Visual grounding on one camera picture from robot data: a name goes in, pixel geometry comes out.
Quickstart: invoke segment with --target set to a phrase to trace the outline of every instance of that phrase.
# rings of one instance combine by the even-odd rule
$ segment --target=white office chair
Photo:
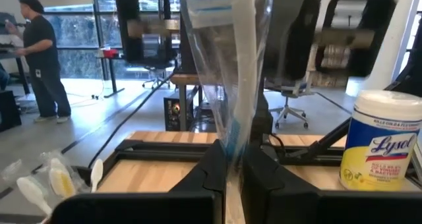
[[[276,120],[276,128],[280,127],[280,120],[283,118],[287,118],[287,115],[293,115],[294,117],[297,117],[298,119],[301,119],[304,123],[303,126],[305,128],[308,128],[308,120],[306,119],[306,113],[302,109],[296,109],[292,108],[288,105],[289,98],[299,98],[301,96],[308,96],[313,95],[311,92],[311,86],[312,86],[312,79],[313,74],[312,72],[307,72],[306,76],[302,80],[297,81],[283,81],[281,86],[277,86],[271,82],[267,83],[267,88],[271,90],[275,90],[278,92],[281,92],[282,96],[286,97],[286,102],[284,103],[283,107],[270,109],[270,112],[277,112],[279,113],[279,116]]]

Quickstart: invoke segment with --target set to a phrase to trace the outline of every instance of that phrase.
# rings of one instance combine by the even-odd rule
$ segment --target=black box
[[[0,132],[22,125],[12,91],[0,92]]]
[[[198,86],[194,87],[192,90],[187,90],[186,93],[187,128],[191,127],[195,117],[193,98],[197,92]],[[181,124],[179,92],[175,92],[173,95],[164,98],[164,120],[166,122],[166,131],[180,131]]]

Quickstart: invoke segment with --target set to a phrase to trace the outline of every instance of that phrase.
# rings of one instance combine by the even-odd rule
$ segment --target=black cable
[[[98,152],[94,155],[94,157],[91,159],[88,168],[91,168],[91,166],[94,164],[95,160],[97,160],[97,157],[103,152],[103,150],[107,147],[107,145],[110,143],[111,139],[117,134],[117,131],[136,113],[138,110],[150,99],[150,97],[158,90],[160,89],[170,78],[174,75],[174,72],[171,73],[164,81],[162,81],[156,88],[154,88],[146,97],[145,99],[138,105],[138,107],[128,116],[126,117],[117,127],[114,129],[114,131],[110,134],[109,138],[103,146],[98,150]]]
[[[279,137],[277,137],[277,135],[275,135],[274,133],[272,133],[272,134],[269,134],[271,137],[273,137],[273,138],[275,138],[277,141],[278,141],[278,143],[280,144],[280,147],[282,148],[282,151],[283,151],[283,153],[284,154],[286,154],[286,148],[284,147],[284,143],[283,143],[283,141],[279,138]]]

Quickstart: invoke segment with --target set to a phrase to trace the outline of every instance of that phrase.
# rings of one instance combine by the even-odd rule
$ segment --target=person
[[[27,24],[23,35],[10,22],[6,22],[6,29],[24,42],[24,47],[17,49],[16,54],[26,57],[30,69],[32,89],[40,110],[35,122],[57,118],[57,123],[65,123],[71,116],[71,106],[60,81],[53,26],[42,16],[44,7],[38,0],[19,0],[19,3],[22,16],[30,20],[30,24]]]
[[[9,74],[6,72],[0,63],[0,91],[6,90],[7,83],[9,82]]]

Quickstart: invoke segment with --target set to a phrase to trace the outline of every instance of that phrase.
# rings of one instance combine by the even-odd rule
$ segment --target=gray pants
[[[59,69],[30,69],[30,76],[41,117],[71,116],[71,106],[67,99],[65,87],[60,81]]]

